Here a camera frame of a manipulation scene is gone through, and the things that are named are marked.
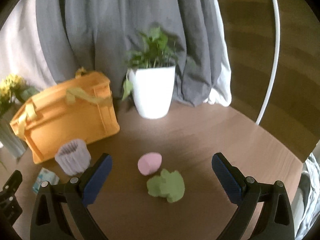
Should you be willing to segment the blue cartoon tissue pack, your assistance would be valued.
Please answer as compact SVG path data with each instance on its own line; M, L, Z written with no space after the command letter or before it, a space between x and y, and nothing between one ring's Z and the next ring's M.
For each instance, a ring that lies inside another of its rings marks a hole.
M39 192L39 189L41 187L41 184L47 181L51 185L57 185L60 181L60 178L52 171L41 168L39 174L37 175L37 178L35 180L35 183L33 184L32 190L37 194Z

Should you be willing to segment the green soft toy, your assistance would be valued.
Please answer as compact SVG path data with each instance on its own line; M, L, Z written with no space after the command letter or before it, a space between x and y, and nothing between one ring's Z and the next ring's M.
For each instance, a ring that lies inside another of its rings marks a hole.
M146 187L150 196L165 198L169 203L178 202L185 193L184 179L177 170L162 169L160 175L146 182Z

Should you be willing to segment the pink soft egg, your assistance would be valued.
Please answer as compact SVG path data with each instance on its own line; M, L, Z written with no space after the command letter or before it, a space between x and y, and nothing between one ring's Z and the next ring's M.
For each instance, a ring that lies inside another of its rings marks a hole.
M162 155L157 152L149 152L142 155L137 163L139 172L148 176L157 172L162 164Z

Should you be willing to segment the grey ribbed vase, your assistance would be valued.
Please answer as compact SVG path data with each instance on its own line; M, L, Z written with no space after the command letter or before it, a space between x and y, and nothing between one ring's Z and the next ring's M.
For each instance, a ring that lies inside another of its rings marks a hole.
M27 144L15 135L10 126L19 107L20 104L12 105L1 117L1 143L15 159L20 159L28 148Z

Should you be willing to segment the lilac knitted cup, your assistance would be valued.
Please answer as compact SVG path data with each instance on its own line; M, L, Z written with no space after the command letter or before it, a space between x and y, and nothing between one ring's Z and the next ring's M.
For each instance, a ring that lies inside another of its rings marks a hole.
M87 149L87 144L83 140L74 139L59 148L55 160L65 174L74 176L89 168L91 155Z

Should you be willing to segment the orange plastic storage crate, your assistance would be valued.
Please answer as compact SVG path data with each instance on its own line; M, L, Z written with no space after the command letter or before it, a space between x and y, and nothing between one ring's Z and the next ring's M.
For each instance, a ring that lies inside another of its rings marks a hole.
M32 96L10 126L31 149L35 164L53 159L71 140L91 144L120 130L110 80L100 72L77 75Z

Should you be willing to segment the sunflower bouquet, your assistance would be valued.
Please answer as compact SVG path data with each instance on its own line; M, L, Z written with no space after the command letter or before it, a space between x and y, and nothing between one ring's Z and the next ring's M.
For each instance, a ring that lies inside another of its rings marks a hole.
M1 80L1 116L7 113L16 102L24 104L39 92L37 88L27 84L23 77L9 74Z

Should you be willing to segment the white sheer curtain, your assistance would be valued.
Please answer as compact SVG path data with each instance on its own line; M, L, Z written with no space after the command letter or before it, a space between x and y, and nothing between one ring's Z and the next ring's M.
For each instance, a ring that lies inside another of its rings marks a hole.
M36 0L19 0L1 28L1 79L9 74L38 90L56 85L39 40Z

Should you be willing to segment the white plant pot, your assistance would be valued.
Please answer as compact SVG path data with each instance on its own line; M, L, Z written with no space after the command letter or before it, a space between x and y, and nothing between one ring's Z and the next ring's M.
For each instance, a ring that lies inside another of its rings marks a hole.
M175 84L175 66L129 69L133 100L139 115L160 119L167 115Z

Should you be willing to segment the grey curtain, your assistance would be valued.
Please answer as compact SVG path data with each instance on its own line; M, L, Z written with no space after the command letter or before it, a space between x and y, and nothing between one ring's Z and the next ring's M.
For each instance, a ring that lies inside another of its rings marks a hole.
M56 83L85 67L123 94L126 58L143 48L139 33L160 26L176 40L174 99L228 106L231 68L218 0L36 0L41 48Z

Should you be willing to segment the green potted plant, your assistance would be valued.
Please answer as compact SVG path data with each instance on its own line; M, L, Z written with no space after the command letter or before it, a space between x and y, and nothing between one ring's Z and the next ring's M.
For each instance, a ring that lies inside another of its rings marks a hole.
M178 66L177 51L181 50L176 43L177 36L169 34L160 26L152 27L148 33L139 32L143 49L134 43L135 50L126 51L123 65L127 70L163 69Z

